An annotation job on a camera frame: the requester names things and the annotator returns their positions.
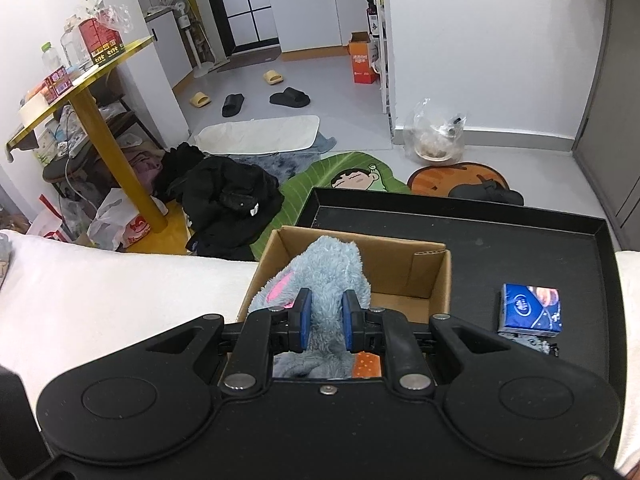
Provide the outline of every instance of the black shoe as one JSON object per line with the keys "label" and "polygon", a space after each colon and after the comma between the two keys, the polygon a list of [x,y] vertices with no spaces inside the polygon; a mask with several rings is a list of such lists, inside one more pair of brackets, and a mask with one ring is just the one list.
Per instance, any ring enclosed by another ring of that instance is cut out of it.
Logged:
{"label": "black shoe", "polygon": [[311,99],[308,95],[295,88],[288,87],[284,92],[273,94],[269,98],[272,105],[288,106],[290,108],[304,108]]}
{"label": "black shoe", "polygon": [[460,184],[449,191],[449,196],[451,198],[466,198],[467,200],[524,205],[524,199],[520,193],[513,189],[504,189],[502,184],[493,179],[485,180],[480,184]]}
{"label": "black shoe", "polygon": [[242,94],[229,94],[226,96],[225,104],[222,107],[222,116],[233,117],[234,115],[238,115],[240,108],[242,108],[242,103],[244,103],[244,96]]}

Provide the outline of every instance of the tissue pack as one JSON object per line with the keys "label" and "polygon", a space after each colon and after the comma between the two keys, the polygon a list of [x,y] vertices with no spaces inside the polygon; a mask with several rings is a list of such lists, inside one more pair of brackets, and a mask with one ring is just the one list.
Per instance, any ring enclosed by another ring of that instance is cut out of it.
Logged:
{"label": "tissue pack", "polygon": [[505,283],[500,332],[555,336],[562,331],[560,296],[554,288]]}

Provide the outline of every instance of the cartoon character rug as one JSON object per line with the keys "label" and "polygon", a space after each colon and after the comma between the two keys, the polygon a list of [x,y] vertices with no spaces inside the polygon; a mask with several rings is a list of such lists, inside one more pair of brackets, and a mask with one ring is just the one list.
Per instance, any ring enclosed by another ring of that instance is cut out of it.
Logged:
{"label": "cartoon character rug", "polygon": [[260,260],[271,231],[283,225],[295,225],[314,187],[360,189],[411,193],[406,184],[394,178],[389,167],[371,155],[361,152],[339,153],[314,162],[306,171],[297,174],[280,186],[284,196],[282,209],[251,244],[256,260]]}
{"label": "cartoon character rug", "polygon": [[416,195],[449,196],[449,191],[459,184],[482,184],[491,179],[509,189],[505,178],[494,168],[474,162],[420,168],[409,177],[407,184]]}

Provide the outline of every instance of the chair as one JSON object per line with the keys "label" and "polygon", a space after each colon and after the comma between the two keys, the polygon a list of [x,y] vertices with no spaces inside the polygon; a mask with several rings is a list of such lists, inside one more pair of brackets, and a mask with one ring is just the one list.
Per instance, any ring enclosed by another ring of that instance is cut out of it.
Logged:
{"label": "chair", "polygon": [[[91,92],[91,95],[94,96],[98,108],[114,104],[115,102],[120,102],[126,110],[125,112],[118,114],[106,121],[107,126],[109,127],[109,130],[111,131],[111,134],[115,139],[124,134],[124,132],[126,132],[134,124],[138,124],[140,128],[142,128],[142,130],[148,135],[149,139],[151,139],[151,141],[158,148],[160,148],[161,150],[164,149],[164,146],[147,129],[143,122],[138,118],[136,113],[132,111],[131,108],[129,108],[126,102],[124,102],[124,92],[122,91],[122,85],[115,70],[112,70],[107,75],[92,83],[89,86],[89,91]],[[61,107],[54,113],[54,117],[58,121],[62,116],[62,108],[63,107]],[[71,160],[69,160],[68,166],[66,165],[68,156],[57,158],[47,164],[42,170],[42,179],[45,182],[53,184],[58,192],[64,195],[60,190],[59,184],[65,182],[67,176],[69,177],[69,179],[84,176],[84,168],[88,164],[92,165],[95,162],[97,155],[97,150],[95,149],[93,143],[89,140],[82,147],[80,152],[75,157],[71,158]]]}

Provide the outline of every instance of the white mat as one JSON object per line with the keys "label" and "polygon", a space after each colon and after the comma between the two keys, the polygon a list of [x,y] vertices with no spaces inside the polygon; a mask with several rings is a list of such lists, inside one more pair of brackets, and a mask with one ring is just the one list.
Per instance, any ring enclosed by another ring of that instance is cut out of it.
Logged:
{"label": "white mat", "polygon": [[192,144],[211,155],[261,155],[305,150],[316,140],[320,117],[302,115],[207,126]]}
{"label": "white mat", "polygon": [[204,314],[236,321],[255,262],[115,253],[2,231],[12,242],[0,288],[0,364],[33,410],[62,372]]}

